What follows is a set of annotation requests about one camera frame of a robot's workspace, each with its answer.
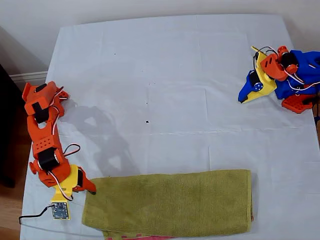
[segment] circuit board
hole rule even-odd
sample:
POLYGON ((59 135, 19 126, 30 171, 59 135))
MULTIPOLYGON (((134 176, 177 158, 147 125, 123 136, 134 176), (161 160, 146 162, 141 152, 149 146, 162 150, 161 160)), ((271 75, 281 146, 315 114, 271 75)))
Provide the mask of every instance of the circuit board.
POLYGON ((54 219, 69 220, 68 204, 66 202, 53 202, 51 207, 54 219))

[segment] green towel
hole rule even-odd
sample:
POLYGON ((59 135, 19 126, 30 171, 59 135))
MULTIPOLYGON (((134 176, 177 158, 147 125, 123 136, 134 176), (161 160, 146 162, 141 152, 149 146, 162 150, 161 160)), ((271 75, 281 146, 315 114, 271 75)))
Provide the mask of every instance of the green towel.
POLYGON ((203 237, 251 227, 251 172, 245 169, 92 180, 82 223, 105 236, 203 237))

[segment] baseboard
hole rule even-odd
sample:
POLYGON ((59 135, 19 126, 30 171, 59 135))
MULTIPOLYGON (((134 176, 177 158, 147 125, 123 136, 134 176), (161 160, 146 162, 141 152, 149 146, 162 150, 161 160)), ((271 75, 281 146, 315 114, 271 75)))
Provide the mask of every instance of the baseboard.
POLYGON ((31 85, 41 85, 44 84, 47 77, 47 71, 31 72, 24 74, 10 75, 12 81, 17 85, 17 87, 23 91, 25 84, 30 83, 31 85))

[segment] white tablecloth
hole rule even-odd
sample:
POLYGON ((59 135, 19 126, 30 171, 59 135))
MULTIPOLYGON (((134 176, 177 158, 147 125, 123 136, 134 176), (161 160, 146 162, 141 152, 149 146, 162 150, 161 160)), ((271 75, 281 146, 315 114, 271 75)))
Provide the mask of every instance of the white tablecloth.
MULTIPOLYGON (((70 94, 57 123, 64 147, 81 145, 69 162, 89 178, 250 169, 252 229, 222 239, 319 239, 320 154, 312 112, 282 108, 274 93, 237 101, 252 69, 251 45, 293 47, 276 15, 63 27, 46 81, 70 94)), ((53 194, 28 169, 22 213, 39 213, 53 194)), ((20 239, 102 240, 99 230, 81 224, 85 194, 73 194, 71 220, 53 220, 50 210, 24 219, 20 239)))

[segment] dark furniture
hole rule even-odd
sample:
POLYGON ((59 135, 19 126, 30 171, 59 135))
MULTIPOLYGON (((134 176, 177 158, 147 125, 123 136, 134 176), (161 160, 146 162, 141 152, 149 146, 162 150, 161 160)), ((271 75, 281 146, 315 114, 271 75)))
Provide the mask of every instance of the dark furniture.
POLYGON ((10 153, 10 145, 16 141, 13 133, 17 110, 24 108, 22 93, 0 65, 1 104, 0 104, 0 184, 13 188, 15 186, 14 162, 10 153))

